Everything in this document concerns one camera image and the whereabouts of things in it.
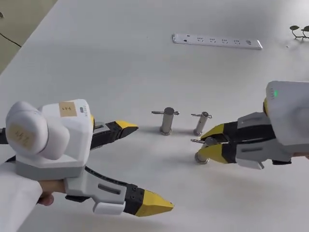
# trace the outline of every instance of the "electrical outlet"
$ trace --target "electrical outlet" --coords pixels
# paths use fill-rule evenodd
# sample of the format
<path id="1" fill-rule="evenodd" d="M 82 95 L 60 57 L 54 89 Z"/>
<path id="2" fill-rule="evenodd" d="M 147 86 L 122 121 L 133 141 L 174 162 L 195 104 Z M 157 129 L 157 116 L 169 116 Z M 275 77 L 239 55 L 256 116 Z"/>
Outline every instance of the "electrical outlet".
<path id="1" fill-rule="evenodd" d="M 195 44 L 219 47 L 238 47 L 247 49 L 263 49 L 258 40 L 243 40 L 229 37 L 211 37 L 206 35 L 173 34 L 173 42 L 176 44 Z"/>
<path id="2" fill-rule="evenodd" d="M 200 43 L 202 43 L 202 42 L 204 42 L 204 38 L 203 38 L 203 37 L 198 37 L 198 38 L 197 38 L 197 41 L 200 42 Z"/>

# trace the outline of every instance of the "small metal object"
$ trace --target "small metal object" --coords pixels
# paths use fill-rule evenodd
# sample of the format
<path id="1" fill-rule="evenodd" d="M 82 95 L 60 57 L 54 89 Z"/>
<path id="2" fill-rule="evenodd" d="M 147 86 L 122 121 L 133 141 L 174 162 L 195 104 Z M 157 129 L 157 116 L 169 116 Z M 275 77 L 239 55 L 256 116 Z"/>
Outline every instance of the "small metal object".
<path id="1" fill-rule="evenodd" d="M 206 158 L 206 159 L 202 158 L 198 152 L 195 153 L 194 159 L 199 164 L 206 164 L 209 162 L 209 158 Z"/>
<path id="2" fill-rule="evenodd" d="M 204 146 L 207 146 L 206 143 L 205 143 L 205 141 L 202 141 L 202 140 L 191 139 L 191 142 L 193 142 L 193 143 L 198 143 L 198 144 L 203 144 L 203 147 L 204 147 Z M 194 159 L 195 159 L 195 161 L 196 161 L 197 163 L 199 163 L 199 164 L 206 164 L 206 163 L 208 163 L 208 161 L 209 161 L 209 158 L 206 158 L 206 159 L 205 159 L 205 158 L 201 157 L 201 155 L 200 155 L 198 152 L 195 153 Z"/>
<path id="3" fill-rule="evenodd" d="M 197 127 L 193 130 L 193 134 L 195 136 L 201 136 L 203 133 L 203 128 L 206 124 L 208 118 L 212 118 L 207 112 L 202 112 L 200 115 L 191 114 L 192 116 L 199 117 L 199 121 L 197 123 Z"/>
<path id="4" fill-rule="evenodd" d="M 193 142 L 193 143 L 198 143 L 198 144 L 205 144 L 204 141 L 198 140 L 198 139 L 191 139 L 191 142 Z"/>
<path id="5" fill-rule="evenodd" d="M 198 139 L 191 139 L 191 142 L 198 143 L 198 144 L 203 144 L 202 147 L 207 147 L 207 146 L 217 145 L 218 144 L 218 142 L 214 138 L 212 138 L 212 137 L 206 138 L 205 141 L 198 140 Z M 205 159 L 198 152 L 195 153 L 194 159 L 199 164 L 206 164 L 206 163 L 209 162 L 209 158 Z"/>
<path id="6" fill-rule="evenodd" d="M 172 123 L 174 115 L 179 115 L 179 111 L 175 111 L 171 107 L 167 107 L 164 111 L 152 111 L 154 115 L 163 115 L 162 126 L 160 132 L 162 135 L 170 135 L 172 133 Z"/>

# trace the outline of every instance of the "white table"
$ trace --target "white table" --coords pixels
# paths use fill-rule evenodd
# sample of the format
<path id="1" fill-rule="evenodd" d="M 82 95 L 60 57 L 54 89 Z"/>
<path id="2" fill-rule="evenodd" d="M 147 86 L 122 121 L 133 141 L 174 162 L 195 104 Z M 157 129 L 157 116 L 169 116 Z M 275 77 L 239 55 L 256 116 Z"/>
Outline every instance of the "white table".
<path id="1" fill-rule="evenodd" d="M 191 113 L 212 114 L 209 130 L 261 111 L 269 81 L 308 79 L 309 42 L 293 42 L 293 24 L 309 24 L 307 0 L 59 0 L 1 76 L 1 124 L 18 100 L 87 99 L 97 120 L 140 126 L 94 151 L 89 166 L 155 191 L 175 208 L 145 218 L 95 216 L 91 200 L 56 195 L 20 231 L 305 231 L 308 160 L 267 162 L 263 171 L 203 166 L 194 161 L 200 145 L 190 142 Z M 173 33 L 259 39 L 264 49 L 173 44 Z M 168 106 L 181 114 L 173 134 L 162 136 L 162 118 L 151 111 Z"/>

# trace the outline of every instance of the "white sleeve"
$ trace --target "white sleeve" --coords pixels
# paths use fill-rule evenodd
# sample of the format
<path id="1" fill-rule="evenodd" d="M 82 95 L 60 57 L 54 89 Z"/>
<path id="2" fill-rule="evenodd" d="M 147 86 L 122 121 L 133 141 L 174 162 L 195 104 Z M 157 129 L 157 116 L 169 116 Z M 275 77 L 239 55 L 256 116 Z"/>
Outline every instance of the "white sleeve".
<path id="1" fill-rule="evenodd" d="M 16 232 L 42 194 L 38 181 L 15 173 L 14 163 L 0 165 L 0 232 Z"/>

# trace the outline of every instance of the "cylindrical metal post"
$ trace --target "cylindrical metal post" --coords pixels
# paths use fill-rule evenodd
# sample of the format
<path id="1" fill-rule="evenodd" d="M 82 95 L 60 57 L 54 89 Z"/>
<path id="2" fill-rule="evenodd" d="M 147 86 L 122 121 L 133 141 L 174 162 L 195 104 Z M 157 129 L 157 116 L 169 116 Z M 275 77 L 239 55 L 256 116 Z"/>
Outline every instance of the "cylindrical metal post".
<path id="1" fill-rule="evenodd" d="M 200 115 L 191 114 L 192 116 L 199 116 L 197 127 L 193 130 L 195 136 L 201 136 L 203 133 L 204 126 L 208 118 L 212 118 L 207 112 L 202 112 Z"/>
<path id="2" fill-rule="evenodd" d="M 162 126 L 160 132 L 163 135 L 170 135 L 172 133 L 172 123 L 174 118 L 175 110 L 171 107 L 167 107 L 164 110 Z"/>

